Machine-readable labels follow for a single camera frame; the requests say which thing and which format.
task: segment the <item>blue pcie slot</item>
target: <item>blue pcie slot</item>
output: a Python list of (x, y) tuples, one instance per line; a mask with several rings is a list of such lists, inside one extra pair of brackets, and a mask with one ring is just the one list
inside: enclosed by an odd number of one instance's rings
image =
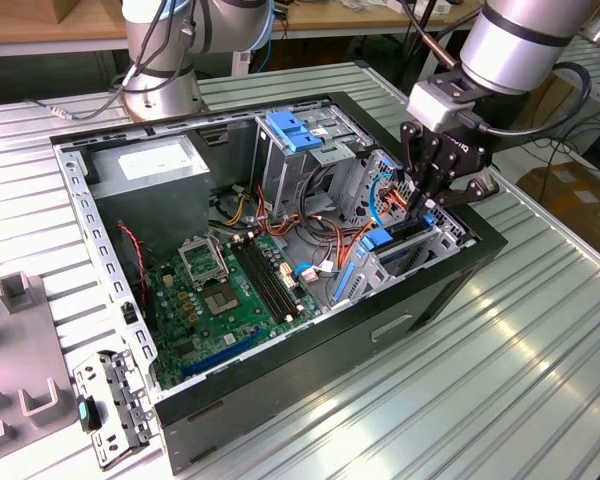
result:
[(196, 373), (203, 372), (219, 363), (224, 362), (225, 360), (230, 359), (231, 357), (235, 357), (236, 355), (244, 352), (245, 350), (249, 350), (253, 346), (253, 340), (262, 333), (262, 330), (258, 330), (255, 333), (249, 335), (249, 337), (241, 340), (235, 345), (231, 345), (230, 347), (225, 348), (221, 352), (214, 353), (210, 357), (205, 358), (204, 360), (200, 360), (194, 364), (189, 365), (188, 367), (180, 369), (180, 375), (182, 378), (189, 377)]

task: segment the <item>yellow wire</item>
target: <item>yellow wire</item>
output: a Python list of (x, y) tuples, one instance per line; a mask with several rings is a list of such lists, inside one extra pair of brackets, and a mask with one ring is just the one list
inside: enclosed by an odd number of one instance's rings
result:
[(245, 196), (240, 195), (240, 202), (238, 203), (238, 211), (236, 212), (236, 214), (233, 216), (233, 218), (231, 220), (228, 220), (227, 222), (225, 222), (225, 225), (231, 227), (240, 221), (240, 217), (242, 217), (242, 208), (244, 207), (244, 199), (245, 199)]

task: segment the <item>motherboard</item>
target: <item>motherboard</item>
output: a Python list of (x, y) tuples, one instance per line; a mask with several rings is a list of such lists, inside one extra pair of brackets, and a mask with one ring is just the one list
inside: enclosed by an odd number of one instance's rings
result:
[(152, 336), (160, 355), (154, 369), (162, 388), (322, 313), (267, 234), (224, 243), (195, 239), (147, 275), (156, 300)]

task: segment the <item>red cable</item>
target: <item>red cable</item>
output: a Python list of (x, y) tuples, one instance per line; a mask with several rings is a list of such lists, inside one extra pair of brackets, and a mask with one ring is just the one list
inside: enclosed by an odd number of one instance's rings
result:
[(144, 263), (142, 262), (142, 253), (140, 253), (140, 245), (135, 235), (131, 233), (124, 225), (118, 224), (118, 228), (126, 233), (131, 242), (133, 242), (133, 246), (136, 249), (136, 255), (138, 256), (138, 265), (140, 266), (140, 284), (142, 285), (142, 310), (144, 311), (146, 305), (146, 297), (147, 297), (147, 285), (144, 282)]

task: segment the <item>label sticker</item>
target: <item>label sticker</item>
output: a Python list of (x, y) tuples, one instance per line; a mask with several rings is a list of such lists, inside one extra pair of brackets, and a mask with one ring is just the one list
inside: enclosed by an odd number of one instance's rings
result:
[(558, 177), (559, 180), (563, 181), (564, 183), (570, 183), (570, 182), (575, 182), (576, 181), (576, 177), (574, 177), (571, 172), (567, 172), (565, 170), (557, 170), (555, 172), (553, 172), (553, 174)]
[(179, 144), (120, 155), (118, 163), (127, 180), (193, 166), (192, 159)]
[(325, 135), (328, 135), (327, 130), (322, 127), (310, 130), (310, 132), (314, 137), (324, 137)]
[(596, 196), (588, 190), (580, 190), (579, 192), (574, 192), (578, 195), (578, 198), (582, 200), (584, 203), (597, 203), (599, 200)]

